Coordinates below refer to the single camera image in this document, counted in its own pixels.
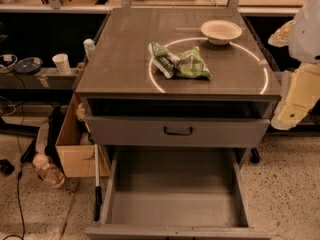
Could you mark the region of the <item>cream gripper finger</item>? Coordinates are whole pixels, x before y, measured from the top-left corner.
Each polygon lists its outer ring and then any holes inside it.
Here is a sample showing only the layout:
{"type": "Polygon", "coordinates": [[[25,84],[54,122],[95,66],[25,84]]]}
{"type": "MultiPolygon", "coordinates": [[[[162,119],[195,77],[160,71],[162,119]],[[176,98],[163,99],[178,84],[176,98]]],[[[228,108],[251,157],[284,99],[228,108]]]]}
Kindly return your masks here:
{"type": "Polygon", "coordinates": [[[268,39],[268,44],[274,47],[285,47],[289,44],[292,20],[277,29],[268,39]]]}
{"type": "Polygon", "coordinates": [[[289,130],[296,127],[320,99],[320,65],[302,63],[293,72],[285,71],[280,95],[271,126],[289,130]]]}

